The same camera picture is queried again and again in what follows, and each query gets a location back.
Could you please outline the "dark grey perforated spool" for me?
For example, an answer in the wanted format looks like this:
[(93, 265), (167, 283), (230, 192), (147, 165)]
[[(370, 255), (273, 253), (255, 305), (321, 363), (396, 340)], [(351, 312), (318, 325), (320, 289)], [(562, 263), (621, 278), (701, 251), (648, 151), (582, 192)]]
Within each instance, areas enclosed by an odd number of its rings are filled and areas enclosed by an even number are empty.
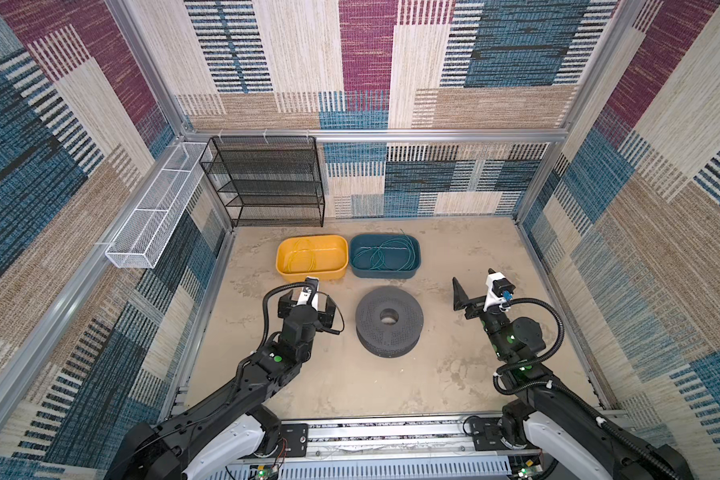
[(355, 311), (358, 339), (371, 354), (398, 358), (419, 342), (424, 314), (408, 292), (393, 286), (376, 288), (365, 295)]

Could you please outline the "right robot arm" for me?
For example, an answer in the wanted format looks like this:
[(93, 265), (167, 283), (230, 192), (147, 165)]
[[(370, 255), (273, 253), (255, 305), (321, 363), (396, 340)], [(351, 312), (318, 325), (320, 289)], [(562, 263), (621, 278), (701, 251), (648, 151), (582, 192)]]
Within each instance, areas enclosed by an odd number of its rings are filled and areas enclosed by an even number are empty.
[(562, 316), (548, 302), (517, 297), (503, 274), (490, 271), (483, 297), (452, 282), (453, 308), (477, 319), (500, 361), (492, 375), (502, 410), (502, 440), (533, 445), (580, 479), (690, 479), (687, 460), (673, 447), (656, 447), (606, 417), (545, 366), (562, 347)]

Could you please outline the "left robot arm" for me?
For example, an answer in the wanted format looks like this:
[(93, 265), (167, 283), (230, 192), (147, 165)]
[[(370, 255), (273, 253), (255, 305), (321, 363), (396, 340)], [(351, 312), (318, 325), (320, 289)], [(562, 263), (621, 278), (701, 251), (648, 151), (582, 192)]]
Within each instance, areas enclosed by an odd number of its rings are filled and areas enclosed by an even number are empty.
[(280, 297), (281, 330), (266, 332), (234, 377), (193, 407), (154, 426), (132, 427), (106, 478), (205, 479), (231, 461), (278, 454), (282, 423), (264, 404), (310, 360), (317, 333), (337, 332), (337, 306), (333, 300), (320, 306), (321, 294), (315, 277), (267, 292), (264, 306)]

